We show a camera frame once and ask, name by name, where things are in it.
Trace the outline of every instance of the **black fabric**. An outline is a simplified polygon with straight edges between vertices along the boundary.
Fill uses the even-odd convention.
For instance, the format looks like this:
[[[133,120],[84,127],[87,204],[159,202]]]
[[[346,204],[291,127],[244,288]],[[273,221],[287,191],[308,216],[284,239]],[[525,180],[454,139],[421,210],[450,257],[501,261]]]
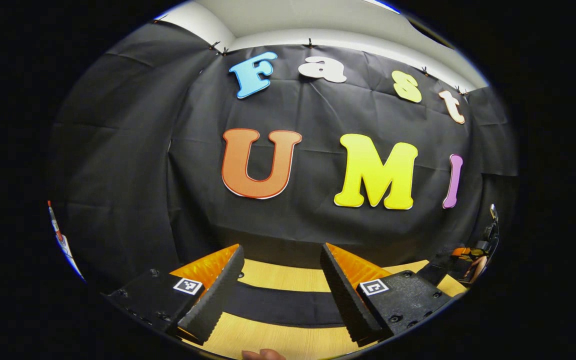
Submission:
[[[330,292],[288,291],[237,282],[224,312],[295,328],[340,328],[344,323]]]
[[[232,244],[252,260],[312,269],[324,242],[382,267],[425,260],[485,227],[485,191],[512,192],[506,182],[485,185],[489,174],[517,175],[512,153],[499,155],[512,146],[510,125],[485,89],[466,100],[407,64],[348,48],[274,45],[221,56],[209,46],[170,23],[144,25],[83,75],[56,119],[52,206],[84,277],[105,290]],[[270,86],[238,99],[228,70],[265,51],[278,55]],[[346,82],[300,75],[310,56],[342,62]],[[417,80],[421,103],[395,94],[395,70]],[[444,90],[459,100],[464,125],[448,115],[437,95]],[[222,135],[232,128],[260,133],[248,164],[260,180],[272,166],[268,134],[302,134],[279,196],[244,198],[225,187]],[[388,210],[383,200],[373,208],[368,199],[359,208],[334,204],[346,170],[339,139],[348,133],[370,137],[382,162],[398,142],[418,148],[411,209]],[[464,164],[457,205],[443,209],[451,154]],[[503,222],[510,209],[501,200],[497,208]]]

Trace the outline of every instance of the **orange letter u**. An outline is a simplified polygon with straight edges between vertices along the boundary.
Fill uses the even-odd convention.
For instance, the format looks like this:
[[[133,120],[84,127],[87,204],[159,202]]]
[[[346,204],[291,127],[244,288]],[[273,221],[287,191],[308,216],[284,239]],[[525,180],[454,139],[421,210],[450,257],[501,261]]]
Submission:
[[[269,199],[284,191],[290,178],[295,144],[302,141],[300,133],[277,130],[268,135],[268,139],[274,143],[274,157],[272,171],[266,180],[254,180],[248,176],[250,147],[259,139],[258,131],[230,129],[223,133],[223,138],[226,139],[226,151],[221,178],[229,191],[254,199]]]

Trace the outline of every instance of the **wooden floor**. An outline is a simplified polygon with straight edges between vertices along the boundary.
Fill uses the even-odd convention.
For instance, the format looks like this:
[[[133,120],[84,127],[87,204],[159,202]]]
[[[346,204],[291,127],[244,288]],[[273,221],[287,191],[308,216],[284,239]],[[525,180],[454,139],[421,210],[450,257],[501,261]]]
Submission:
[[[393,274],[404,270],[417,272],[427,263],[427,260],[423,260],[384,269]],[[245,275],[239,281],[255,287],[300,292],[330,292],[323,271],[320,269],[291,268],[246,259],[242,271]],[[466,291],[463,285],[450,276],[446,276],[438,287],[449,296]],[[333,358],[374,346],[377,343],[358,347],[350,340],[345,327],[298,328],[271,325],[226,312],[222,313],[210,339],[203,346],[183,341],[210,353],[232,359],[241,359],[242,350],[258,353],[260,349],[268,348],[279,352],[287,360]]]

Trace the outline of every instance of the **white ceiling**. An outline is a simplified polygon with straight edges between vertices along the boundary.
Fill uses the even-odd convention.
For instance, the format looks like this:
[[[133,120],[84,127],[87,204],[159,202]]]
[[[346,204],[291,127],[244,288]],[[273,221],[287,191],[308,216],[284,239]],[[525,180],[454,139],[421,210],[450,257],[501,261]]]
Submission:
[[[195,0],[237,37],[302,28],[364,34],[445,64],[477,88],[486,80],[457,51],[423,35],[402,15],[363,0]]]

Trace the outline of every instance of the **white wall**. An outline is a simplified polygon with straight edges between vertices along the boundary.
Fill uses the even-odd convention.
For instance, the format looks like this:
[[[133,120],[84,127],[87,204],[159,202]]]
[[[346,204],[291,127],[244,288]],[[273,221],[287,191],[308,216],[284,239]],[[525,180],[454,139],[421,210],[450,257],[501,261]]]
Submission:
[[[426,67],[430,75],[453,87],[458,86],[462,90],[472,91],[487,86],[486,81],[480,75],[466,79],[439,59],[400,43],[358,32],[333,29],[282,29],[258,32],[237,38],[213,12],[196,2],[186,2],[174,7],[159,18],[193,32],[210,44],[220,41],[217,45],[219,50],[227,48],[232,51],[263,45],[308,44],[308,38],[311,38],[315,45],[365,51],[409,64],[419,70]],[[443,45],[438,44],[438,46],[444,52],[452,51]]]

